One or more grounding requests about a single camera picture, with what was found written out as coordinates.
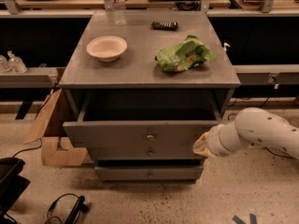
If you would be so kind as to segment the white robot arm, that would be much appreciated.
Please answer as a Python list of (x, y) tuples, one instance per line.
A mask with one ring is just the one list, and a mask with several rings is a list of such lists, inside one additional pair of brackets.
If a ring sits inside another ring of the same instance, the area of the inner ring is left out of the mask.
[(299, 129), (261, 108), (245, 108), (233, 121), (212, 127), (193, 144), (193, 152), (226, 157), (242, 149), (273, 147), (299, 159)]

